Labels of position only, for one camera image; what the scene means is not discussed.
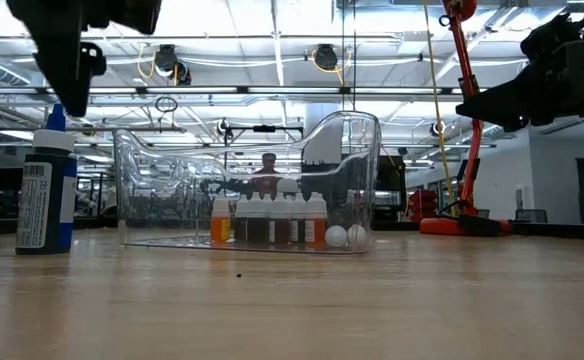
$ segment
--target ceiling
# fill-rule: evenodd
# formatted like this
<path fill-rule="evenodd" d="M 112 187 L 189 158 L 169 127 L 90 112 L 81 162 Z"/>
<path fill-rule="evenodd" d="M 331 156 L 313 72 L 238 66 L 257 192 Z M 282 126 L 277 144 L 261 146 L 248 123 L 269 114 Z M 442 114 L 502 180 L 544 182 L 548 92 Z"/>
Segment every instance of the ceiling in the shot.
<path fill-rule="evenodd" d="M 84 40 L 98 44 L 108 57 L 104 76 L 93 79 L 94 87 L 172 86 L 171 81 L 152 71 L 152 54 L 160 44 L 176 45 L 179 58 L 191 74 L 193 86 L 321 86 L 339 87 L 336 73 L 320 71 L 311 54 L 318 44 L 331 44 L 340 58 L 343 82 L 353 87 L 431 87 L 427 28 L 420 1 L 390 6 L 393 1 L 360 0 L 356 21 L 351 8 L 341 11 L 331 0 L 163 0 L 156 33 L 145 37 L 120 25 L 91 29 Z M 531 28 L 548 21 L 567 1 L 484 1 L 476 15 L 463 26 L 470 57 L 482 88 L 512 79 L 525 58 L 519 42 Z M 451 34 L 438 23 L 442 8 L 430 1 L 429 23 L 435 79 L 439 87 L 458 88 L 460 70 Z M 520 7 L 500 7 L 500 5 Z M 5 0 L 0 0 L 0 65 L 44 86 L 32 53 L 34 43 L 24 26 L 14 19 Z M 0 107 L 23 114 L 26 119 L 42 119 L 49 99 L 0 94 Z M 175 96 L 179 109 L 169 121 L 187 130 L 182 133 L 138 133 L 148 142 L 212 142 L 220 119 L 241 125 L 290 124 L 306 121 L 309 103 L 337 103 L 352 109 L 353 99 L 341 96 Z M 154 107 L 156 97 L 100 94 L 77 126 L 93 124 L 117 127 L 157 126 L 162 113 Z M 439 104 L 448 141 L 463 142 L 470 119 L 455 114 L 460 95 L 448 96 Z M 383 124 L 386 143 L 430 143 L 435 139 L 429 125 L 436 121 L 432 96 L 360 96 L 356 109 L 377 116 Z M 502 132 L 486 131 L 487 136 Z M 251 134 L 245 142 L 285 142 L 281 133 Z M 108 142 L 111 136 L 99 133 L 90 140 Z M 423 150 L 415 152 L 419 158 Z"/>

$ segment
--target small bottle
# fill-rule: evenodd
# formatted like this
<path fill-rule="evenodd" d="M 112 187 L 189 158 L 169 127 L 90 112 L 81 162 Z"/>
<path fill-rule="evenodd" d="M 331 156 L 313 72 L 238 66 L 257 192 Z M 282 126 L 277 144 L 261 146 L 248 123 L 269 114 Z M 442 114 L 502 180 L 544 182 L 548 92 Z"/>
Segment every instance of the small bottle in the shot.
<path fill-rule="evenodd" d="M 230 240 L 230 216 L 230 203 L 219 194 L 212 204 L 210 241 L 213 245 L 225 244 Z"/>
<path fill-rule="evenodd" d="M 241 195 L 234 211 L 234 239 L 239 242 L 247 241 L 247 213 L 249 210 L 247 195 Z"/>
<path fill-rule="evenodd" d="M 34 132 L 34 153 L 25 157 L 16 253 L 70 251 L 74 223 L 77 161 L 74 136 L 65 132 L 63 106 L 54 105 L 45 129 Z"/>
<path fill-rule="evenodd" d="M 287 244 L 290 241 L 290 203 L 282 192 L 270 205 L 270 244 Z"/>
<path fill-rule="evenodd" d="M 261 199 L 258 192 L 252 193 L 252 198 L 248 201 L 247 234 L 246 240 L 253 244 L 264 244 L 268 242 L 269 221 L 268 221 L 268 202 Z"/>
<path fill-rule="evenodd" d="M 320 193 L 313 192 L 307 201 L 305 212 L 305 244 L 315 247 L 325 245 L 325 230 L 328 219 L 327 204 Z"/>
<path fill-rule="evenodd" d="M 296 194 L 290 210 L 290 242 L 292 244 L 305 244 L 305 213 L 307 211 L 307 204 L 303 200 L 303 194 Z"/>

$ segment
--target wooden table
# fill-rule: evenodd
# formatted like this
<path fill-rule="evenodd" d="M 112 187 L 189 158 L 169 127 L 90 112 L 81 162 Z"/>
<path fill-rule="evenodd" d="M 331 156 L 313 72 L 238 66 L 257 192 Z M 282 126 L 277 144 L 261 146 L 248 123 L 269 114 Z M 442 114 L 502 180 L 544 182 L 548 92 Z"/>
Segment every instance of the wooden table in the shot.
<path fill-rule="evenodd" d="M 584 241 L 377 233 L 329 257 L 75 238 L 16 257 L 0 236 L 0 359 L 584 360 Z"/>

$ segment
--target bottle label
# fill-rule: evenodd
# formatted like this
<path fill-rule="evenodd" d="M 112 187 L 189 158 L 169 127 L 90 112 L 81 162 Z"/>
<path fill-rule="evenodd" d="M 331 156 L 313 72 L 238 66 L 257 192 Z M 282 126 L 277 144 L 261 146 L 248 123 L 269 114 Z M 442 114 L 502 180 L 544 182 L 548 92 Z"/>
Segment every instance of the bottle label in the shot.
<path fill-rule="evenodd" d="M 221 239 L 230 239 L 230 219 L 221 220 Z"/>
<path fill-rule="evenodd" d="M 16 246 L 40 249 L 45 246 L 52 185 L 52 164 L 28 162 L 23 167 Z"/>
<path fill-rule="evenodd" d="M 290 222 L 290 241 L 299 242 L 299 222 L 296 220 Z"/>
<path fill-rule="evenodd" d="M 314 220 L 305 222 L 305 242 L 314 242 Z"/>
<path fill-rule="evenodd" d="M 275 221 L 270 221 L 270 234 L 268 236 L 268 240 L 273 243 L 274 239 L 276 237 L 276 222 Z"/>

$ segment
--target blue bottle cap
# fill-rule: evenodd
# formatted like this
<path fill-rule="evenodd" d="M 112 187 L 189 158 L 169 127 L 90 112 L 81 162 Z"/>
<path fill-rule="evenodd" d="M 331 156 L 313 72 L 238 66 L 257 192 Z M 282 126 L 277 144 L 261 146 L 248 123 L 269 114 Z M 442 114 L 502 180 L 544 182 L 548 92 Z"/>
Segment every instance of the blue bottle cap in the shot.
<path fill-rule="evenodd" d="M 48 130 L 65 132 L 65 114 L 63 113 L 63 105 L 54 104 L 52 113 L 48 116 L 45 128 Z"/>

